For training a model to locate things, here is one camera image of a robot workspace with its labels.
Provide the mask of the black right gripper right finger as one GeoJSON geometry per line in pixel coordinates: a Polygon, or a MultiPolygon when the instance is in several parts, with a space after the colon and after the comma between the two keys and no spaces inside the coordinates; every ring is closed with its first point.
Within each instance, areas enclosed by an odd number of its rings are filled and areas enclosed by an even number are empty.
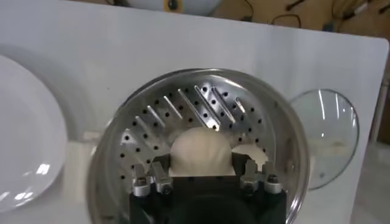
{"type": "Polygon", "coordinates": [[[232,153],[232,166],[236,176],[239,176],[240,188],[248,195],[254,194],[260,183],[264,191],[270,194],[280,194],[283,190],[272,161],[266,161],[259,171],[258,164],[249,155],[232,153]]]}

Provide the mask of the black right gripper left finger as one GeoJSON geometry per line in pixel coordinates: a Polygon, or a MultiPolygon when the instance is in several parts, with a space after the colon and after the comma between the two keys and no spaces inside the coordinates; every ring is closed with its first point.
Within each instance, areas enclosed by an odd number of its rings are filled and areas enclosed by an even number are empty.
{"type": "Polygon", "coordinates": [[[173,191],[173,179],[169,175],[170,154],[155,157],[149,170],[145,171],[142,164],[132,166],[132,194],[136,197],[147,197],[155,191],[161,195],[169,195],[173,191]]]}

